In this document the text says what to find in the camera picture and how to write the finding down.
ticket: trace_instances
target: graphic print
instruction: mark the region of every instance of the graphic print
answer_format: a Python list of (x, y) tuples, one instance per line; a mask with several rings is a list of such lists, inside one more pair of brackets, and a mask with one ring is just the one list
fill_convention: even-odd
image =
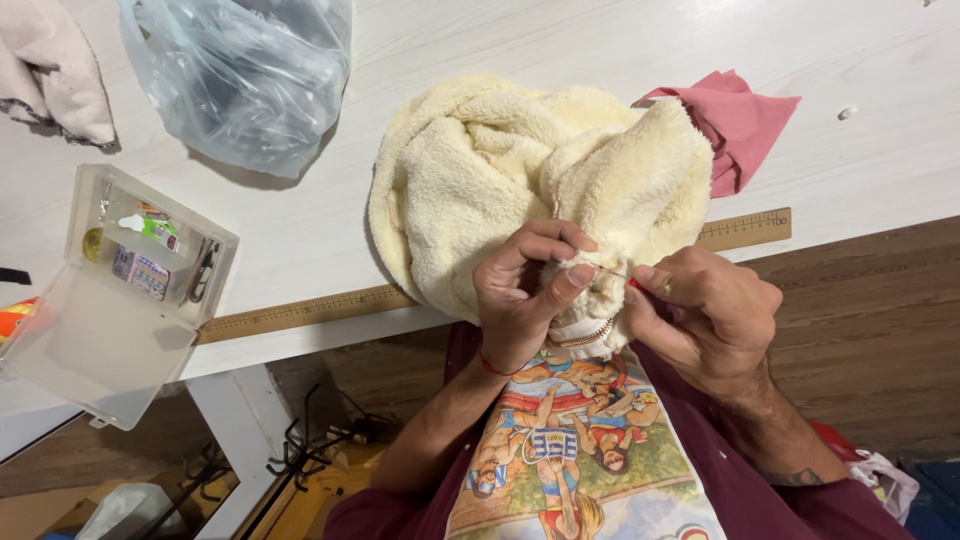
[(726, 538), (629, 348), (609, 361), (541, 351), (493, 411), (446, 538)]

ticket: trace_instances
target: metal zipper teeth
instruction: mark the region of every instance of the metal zipper teeth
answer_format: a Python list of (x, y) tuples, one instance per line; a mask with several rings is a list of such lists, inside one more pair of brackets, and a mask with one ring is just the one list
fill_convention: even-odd
[(588, 343), (591, 343), (603, 337), (608, 331), (610, 331), (610, 328), (612, 328), (612, 326), (613, 326), (613, 319), (607, 319), (607, 322), (604, 323), (602, 327), (600, 327), (600, 330), (595, 331), (590, 335), (585, 335), (584, 337), (578, 337), (576, 339), (567, 339), (566, 341), (561, 341), (560, 343), (557, 343), (557, 346), (563, 347), (566, 349), (569, 347), (580, 347), (581, 345), (587, 345)]

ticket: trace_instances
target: clear plastic box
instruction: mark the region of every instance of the clear plastic box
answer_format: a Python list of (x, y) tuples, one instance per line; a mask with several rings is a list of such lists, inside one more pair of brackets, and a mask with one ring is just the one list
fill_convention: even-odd
[(132, 429), (213, 316), (238, 243), (112, 165), (80, 165), (66, 266), (0, 348), (0, 368)]

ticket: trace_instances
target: white plastic bag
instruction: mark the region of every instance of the white plastic bag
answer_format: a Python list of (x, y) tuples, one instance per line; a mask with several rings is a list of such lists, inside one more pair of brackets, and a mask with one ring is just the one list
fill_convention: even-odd
[[(107, 533), (111, 539), (139, 538), (171, 504), (156, 484), (122, 483), (104, 497), (76, 540), (98, 540)], [(159, 531), (161, 535), (188, 532), (178, 512), (167, 518)]]
[(920, 483), (910, 478), (889, 459), (880, 454), (871, 454), (866, 450), (857, 450), (858, 454), (866, 457), (864, 461), (848, 461), (847, 468), (851, 475), (863, 482), (876, 493), (883, 502), (890, 515), (897, 518), (901, 525), (906, 524), (907, 514), (910, 512), (910, 503), (920, 491)]
[(133, 71), (170, 135), (296, 178), (337, 119), (350, 0), (118, 0)]

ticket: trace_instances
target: maroon shirt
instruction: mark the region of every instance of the maroon shirt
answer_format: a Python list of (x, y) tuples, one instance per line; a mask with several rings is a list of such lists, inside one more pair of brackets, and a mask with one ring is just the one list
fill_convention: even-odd
[[(446, 351), (445, 381), (476, 354), (480, 329), (457, 323)], [(862, 483), (772, 487), (731, 447), (711, 422), (712, 401), (649, 349), (632, 345), (731, 540), (910, 540)], [(416, 500), (365, 489), (330, 511), (324, 538), (441, 540), (483, 429), (478, 422), (432, 499)]]

